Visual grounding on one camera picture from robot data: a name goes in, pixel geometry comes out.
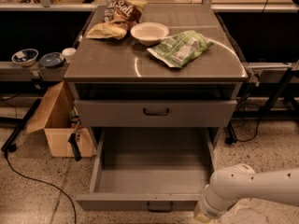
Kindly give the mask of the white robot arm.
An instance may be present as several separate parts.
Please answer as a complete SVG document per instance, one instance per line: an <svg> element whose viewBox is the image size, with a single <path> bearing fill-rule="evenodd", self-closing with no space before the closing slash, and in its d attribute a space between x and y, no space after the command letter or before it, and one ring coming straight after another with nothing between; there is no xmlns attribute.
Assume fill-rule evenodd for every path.
<svg viewBox="0 0 299 224"><path fill-rule="evenodd" d="M203 188L193 216L202 223L208 223L246 198L298 206L299 170L256 173L244 163L220 168L213 172Z"/></svg>

